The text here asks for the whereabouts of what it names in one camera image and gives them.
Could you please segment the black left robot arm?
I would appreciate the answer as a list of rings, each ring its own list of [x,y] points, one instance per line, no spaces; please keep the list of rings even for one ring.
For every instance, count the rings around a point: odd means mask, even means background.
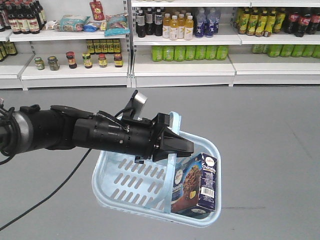
[[[168,114],[134,119],[127,106],[116,115],[64,105],[42,110],[39,105],[0,110],[0,151],[8,160],[17,154],[76,147],[134,156],[137,162],[164,160],[169,154],[189,157],[194,144],[174,133]]]

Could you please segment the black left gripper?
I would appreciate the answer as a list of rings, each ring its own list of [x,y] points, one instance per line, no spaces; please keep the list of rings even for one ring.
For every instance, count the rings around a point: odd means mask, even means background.
[[[168,128],[170,125],[168,114],[158,113],[153,119],[142,118],[141,120],[123,114],[121,122],[128,127],[121,144],[123,154],[158,162],[167,159],[169,154],[190,157],[194,153],[192,141]]]

